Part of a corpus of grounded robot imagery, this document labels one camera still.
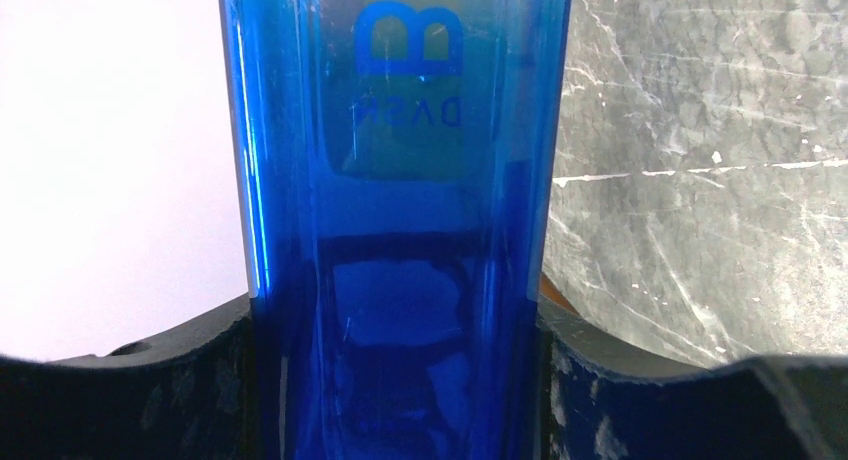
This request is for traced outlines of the blue glass bottle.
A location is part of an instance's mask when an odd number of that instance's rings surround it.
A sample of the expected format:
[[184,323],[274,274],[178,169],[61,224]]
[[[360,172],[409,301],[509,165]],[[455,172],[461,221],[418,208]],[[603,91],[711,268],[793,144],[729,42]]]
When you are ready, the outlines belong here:
[[265,459],[533,459],[571,0],[219,0]]

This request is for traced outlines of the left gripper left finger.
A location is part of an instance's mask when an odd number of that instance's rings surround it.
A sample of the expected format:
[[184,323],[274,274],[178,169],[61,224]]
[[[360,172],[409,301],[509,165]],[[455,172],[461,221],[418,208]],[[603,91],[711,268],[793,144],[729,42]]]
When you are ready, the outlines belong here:
[[1,359],[4,459],[252,459],[255,367],[240,296],[106,356]]

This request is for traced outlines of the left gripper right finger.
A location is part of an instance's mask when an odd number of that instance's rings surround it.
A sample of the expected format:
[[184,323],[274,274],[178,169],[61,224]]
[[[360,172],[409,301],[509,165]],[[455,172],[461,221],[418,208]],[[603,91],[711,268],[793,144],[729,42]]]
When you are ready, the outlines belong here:
[[583,319],[540,281],[541,459],[843,459],[847,361],[755,355],[700,368]]

